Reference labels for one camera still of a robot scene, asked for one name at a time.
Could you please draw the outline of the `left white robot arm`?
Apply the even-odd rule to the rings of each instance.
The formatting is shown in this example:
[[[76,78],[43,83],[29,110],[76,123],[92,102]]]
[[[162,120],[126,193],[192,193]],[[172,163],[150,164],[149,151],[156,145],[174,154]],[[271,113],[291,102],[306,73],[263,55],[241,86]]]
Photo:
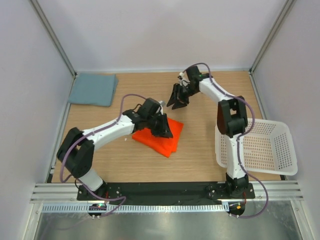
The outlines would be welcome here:
[[[93,199],[107,200],[108,185],[92,167],[95,151],[144,129],[149,129],[154,137],[172,138],[164,106],[163,101],[149,97],[134,109],[121,109],[119,116],[112,121],[85,130],[70,129],[56,154],[61,162],[60,173],[67,169]]]

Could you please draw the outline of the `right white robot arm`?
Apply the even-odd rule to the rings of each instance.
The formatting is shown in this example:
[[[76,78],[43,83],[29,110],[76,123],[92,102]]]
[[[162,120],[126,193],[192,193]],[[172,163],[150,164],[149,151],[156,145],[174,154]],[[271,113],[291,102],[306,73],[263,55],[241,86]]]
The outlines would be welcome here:
[[[179,73],[167,106],[173,110],[184,108],[189,104],[189,98],[197,93],[205,94],[217,103],[216,127],[224,138],[227,151],[225,192],[231,198],[239,198],[249,187],[249,177],[241,160],[248,126],[245,100],[227,92],[209,72],[201,73],[194,65]]]

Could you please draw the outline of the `orange t shirt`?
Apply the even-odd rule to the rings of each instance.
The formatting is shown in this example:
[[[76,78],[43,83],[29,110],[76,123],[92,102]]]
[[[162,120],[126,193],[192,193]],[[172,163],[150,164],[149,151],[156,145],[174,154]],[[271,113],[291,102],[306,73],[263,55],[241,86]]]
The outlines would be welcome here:
[[[156,137],[153,136],[150,129],[143,129],[135,132],[132,139],[150,147],[157,153],[169,158],[172,153],[177,151],[178,142],[184,124],[174,119],[168,118],[169,128],[173,134],[172,138]]]

